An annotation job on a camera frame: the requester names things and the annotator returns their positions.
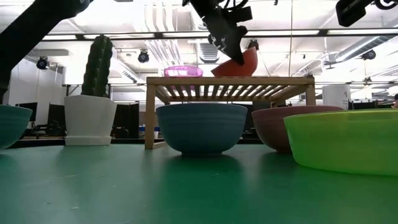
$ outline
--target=wooden slat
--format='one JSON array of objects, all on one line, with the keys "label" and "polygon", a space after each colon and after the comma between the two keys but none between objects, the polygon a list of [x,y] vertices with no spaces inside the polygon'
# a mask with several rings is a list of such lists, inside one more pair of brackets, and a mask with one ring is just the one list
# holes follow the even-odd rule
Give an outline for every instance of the wooden slat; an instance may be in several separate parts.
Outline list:
[{"label": "wooden slat", "polygon": [[275,87],[278,87],[277,85],[272,85],[269,88],[267,88],[266,90],[264,90],[262,93],[260,93],[257,97],[262,97],[265,94],[269,93],[270,91],[272,91]]},{"label": "wooden slat", "polygon": [[147,77],[153,85],[313,85],[313,77]]},{"label": "wooden slat", "polygon": [[209,86],[205,85],[205,89],[204,89],[204,92],[203,92],[203,97],[207,98],[208,94],[209,94]]},{"label": "wooden slat", "polygon": [[306,89],[306,86],[289,86],[287,88],[284,88],[282,91],[270,96],[269,100],[273,102],[286,100],[305,92]]},{"label": "wooden slat", "polygon": [[[255,98],[252,99],[252,98],[243,97],[243,96],[239,96],[237,98],[235,98],[235,97],[228,98],[228,97],[225,97],[225,96],[223,98],[220,98],[219,96],[216,96],[214,98],[212,98],[212,97],[204,98],[203,96],[201,96],[199,98],[193,97],[193,98],[190,98],[190,99],[185,97],[182,101],[185,101],[185,100],[187,100],[189,102],[203,102],[203,101],[209,101],[209,102],[217,102],[217,101],[269,101],[268,98],[264,98],[264,97],[262,97],[262,98],[255,97]],[[177,98],[177,99],[171,98],[170,101],[171,102],[181,102],[181,99],[180,98]]]},{"label": "wooden slat", "polygon": [[165,87],[166,87],[167,91],[169,91],[170,95],[172,95],[172,98],[176,98],[177,97],[171,86],[165,86]]},{"label": "wooden slat", "polygon": [[267,85],[264,85],[264,86],[258,88],[258,90],[256,90],[250,97],[255,97],[255,96],[257,96],[257,94],[259,94],[259,93],[261,93],[262,91],[264,91],[267,87],[268,87]]},{"label": "wooden slat", "polygon": [[217,92],[218,92],[218,87],[220,87],[220,86],[219,85],[214,85],[213,93],[211,94],[212,98],[216,97]]},{"label": "wooden slat", "polygon": [[190,85],[185,85],[184,86],[185,91],[188,94],[188,97],[192,97],[192,93],[191,93],[191,86]]},{"label": "wooden slat", "polygon": [[200,85],[195,85],[195,97],[200,97]]},{"label": "wooden slat", "polygon": [[272,96],[274,93],[277,93],[278,91],[281,91],[281,90],[283,90],[284,88],[286,88],[287,86],[278,86],[278,87],[276,87],[275,89],[273,89],[272,91],[270,91],[270,92],[264,92],[264,94],[262,94],[261,93],[261,95],[259,95],[259,96],[266,96],[266,97],[268,97],[268,96]]},{"label": "wooden slat", "polygon": [[232,95],[234,94],[234,92],[236,91],[236,89],[238,89],[239,85],[234,85],[232,86],[231,91],[229,91],[228,96],[227,97],[232,97]]},{"label": "wooden slat", "polygon": [[237,92],[237,94],[235,95],[235,98],[238,98],[239,96],[241,96],[241,94],[243,93],[244,90],[246,90],[249,86],[248,85],[244,85],[242,86],[242,88]]},{"label": "wooden slat", "polygon": [[167,145],[167,143],[166,142],[156,142],[156,143],[154,143],[154,149],[157,149],[157,148],[160,148],[160,147],[164,147],[164,146],[166,146]]},{"label": "wooden slat", "polygon": [[162,100],[162,102],[164,104],[166,104],[166,105],[170,104],[169,94],[167,93],[167,90],[165,90],[165,88],[163,86],[156,86],[155,96],[158,97],[160,100]]},{"label": "wooden slat", "polygon": [[181,99],[184,98],[184,92],[182,91],[181,86],[176,85],[176,86],[175,86],[175,89],[177,90],[178,95],[180,95],[180,98],[181,98]]},{"label": "wooden slat", "polygon": [[253,85],[248,91],[246,91],[243,97],[247,97],[251,92],[253,92],[259,85]]},{"label": "wooden slat", "polygon": [[170,101],[168,98],[166,98],[163,94],[161,94],[159,91],[156,90],[155,92],[155,96],[158,97],[158,99],[161,100],[161,102],[163,102],[166,105],[170,104]]},{"label": "wooden slat", "polygon": [[220,98],[224,97],[226,91],[228,90],[229,85],[225,85],[220,93]]}]

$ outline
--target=surveillance camera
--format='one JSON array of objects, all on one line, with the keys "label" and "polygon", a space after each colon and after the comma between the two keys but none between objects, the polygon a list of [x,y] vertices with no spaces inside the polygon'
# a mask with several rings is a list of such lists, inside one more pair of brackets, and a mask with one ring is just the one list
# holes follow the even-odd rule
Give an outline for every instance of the surveillance camera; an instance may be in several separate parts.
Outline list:
[{"label": "surveillance camera", "polygon": [[374,50],[370,50],[368,52],[366,52],[365,54],[362,54],[361,57],[363,60],[373,60],[374,58],[376,58],[376,53]]},{"label": "surveillance camera", "polygon": [[146,63],[149,61],[149,55],[147,50],[141,50],[141,53],[138,55],[138,61],[140,63]]},{"label": "surveillance camera", "polygon": [[50,63],[47,59],[47,57],[40,57],[40,59],[37,61],[36,67],[40,70],[49,69]]}]

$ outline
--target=orange bowl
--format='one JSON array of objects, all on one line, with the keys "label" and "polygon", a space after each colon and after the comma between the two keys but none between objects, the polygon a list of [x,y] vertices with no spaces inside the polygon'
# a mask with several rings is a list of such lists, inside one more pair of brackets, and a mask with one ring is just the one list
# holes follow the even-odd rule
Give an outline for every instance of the orange bowl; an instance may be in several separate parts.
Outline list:
[{"label": "orange bowl", "polygon": [[211,72],[215,77],[250,77],[257,69],[258,59],[255,47],[243,52],[244,65],[228,60]]}]

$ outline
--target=desk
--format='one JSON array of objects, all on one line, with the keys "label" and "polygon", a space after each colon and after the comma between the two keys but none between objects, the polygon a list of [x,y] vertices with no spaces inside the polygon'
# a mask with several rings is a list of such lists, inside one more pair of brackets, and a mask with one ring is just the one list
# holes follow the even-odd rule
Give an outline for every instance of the desk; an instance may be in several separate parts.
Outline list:
[{"label": "desk", "polygon": [[398,223],[398,178],[309,169],[264,145],[8,149],[0,179],[2,224]]}]

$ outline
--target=table leg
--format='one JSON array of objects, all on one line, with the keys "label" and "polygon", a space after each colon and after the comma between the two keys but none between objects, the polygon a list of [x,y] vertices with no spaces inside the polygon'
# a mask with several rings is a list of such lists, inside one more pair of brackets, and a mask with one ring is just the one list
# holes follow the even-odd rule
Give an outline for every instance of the table leg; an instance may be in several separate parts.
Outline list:
[{"label": "table leg", "polygon": [[145,112],[145,149],[153,149],[155,141],[155,88],[147,86],[147,101]]},{"label": "table leg", "polygon": [[315,98],[315,86],[308,85],[305,90],[305,102],[307,106],[314,106],[317,104],[317,99]]}]

